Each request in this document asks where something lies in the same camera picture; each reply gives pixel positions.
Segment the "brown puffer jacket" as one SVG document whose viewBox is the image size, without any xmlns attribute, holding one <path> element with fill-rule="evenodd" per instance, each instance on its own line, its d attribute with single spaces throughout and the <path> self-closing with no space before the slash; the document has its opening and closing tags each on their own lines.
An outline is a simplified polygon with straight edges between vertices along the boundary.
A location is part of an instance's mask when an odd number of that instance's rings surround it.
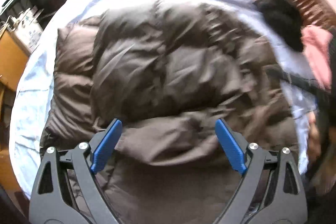
<svg viewBox="0 0 336 224">
<path fill-rule="evenodd" d="M 72 149 L 113 119 L 116 152 L 97 180 L 122 223 L 212 223 L 240 176 L 215 135 L 223 118 L 263 148 L 298 152 L 295 123 L 265 67 L 272 46 L 234 12 L 145 0 L 58 30 L 40 152 Z"/>
</svg>

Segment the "light blue bed sheet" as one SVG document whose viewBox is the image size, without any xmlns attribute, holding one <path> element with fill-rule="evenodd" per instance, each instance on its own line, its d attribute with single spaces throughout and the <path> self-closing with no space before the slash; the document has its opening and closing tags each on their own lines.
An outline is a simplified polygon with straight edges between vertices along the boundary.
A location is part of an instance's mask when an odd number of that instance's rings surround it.
<svg viewBox="0 0 336 224">
<path fill-rule="evenodd" d="M 58 29 L 90 16 L 102 14 L 109 5 L 136 0 L 66 0 L 43 31 L 37 48 L 30 56 L 19 81 L 11 112 L 9 152 L 17 182 L 29 197 L 40 160 L 40 140 L 51 108 L 54 93 L 54 65 Z M 312 79 L 306 57 L 292 51 L 282 39 L 266 26 L 252 0 L 203 0 L 235 11 L 241 20 L 270 39 L 276 58 L 286 72 Z"/>
</svg>

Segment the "orange wooden desk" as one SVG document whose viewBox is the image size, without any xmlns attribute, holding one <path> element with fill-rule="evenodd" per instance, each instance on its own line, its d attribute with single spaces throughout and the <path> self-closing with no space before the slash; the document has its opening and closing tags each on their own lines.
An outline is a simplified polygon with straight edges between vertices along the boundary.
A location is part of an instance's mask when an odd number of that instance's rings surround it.
<svg viewBox="0 0 336 224">
<path fill-rule="evenodd" d="M 9 157 L 9 127 L 19 80 L 29 53 L 7 29 L 1 30 L 1 186 L 20 191 Z"/>
</svg>

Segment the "black fluffy garment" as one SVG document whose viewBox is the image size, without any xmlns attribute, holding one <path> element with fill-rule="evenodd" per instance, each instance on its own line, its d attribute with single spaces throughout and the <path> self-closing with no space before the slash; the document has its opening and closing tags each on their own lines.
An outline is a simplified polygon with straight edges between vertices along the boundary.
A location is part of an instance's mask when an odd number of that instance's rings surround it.
<svg viewBox="0 0 336 224">
<path fill-rule="evenodd" d="M 262 13 L 265 22 L 292 50 L 303 51 L 303 20 L 291 0 L 256 0 L 253 4 Z"/>
</svg>

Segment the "brown slatted headboard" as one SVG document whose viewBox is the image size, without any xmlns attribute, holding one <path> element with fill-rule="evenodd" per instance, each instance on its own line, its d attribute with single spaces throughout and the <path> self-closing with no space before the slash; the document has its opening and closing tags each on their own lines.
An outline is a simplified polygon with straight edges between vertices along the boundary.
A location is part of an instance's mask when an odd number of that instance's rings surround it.
<svg viewBox="0 0 336 224">
<path fill-rule="evenodd" d="M 303 25 L 315 25 L 325 30 L 335 28 L 335 12 L 326 0 L 292 0 L 300 12 Z"/>
</svg>

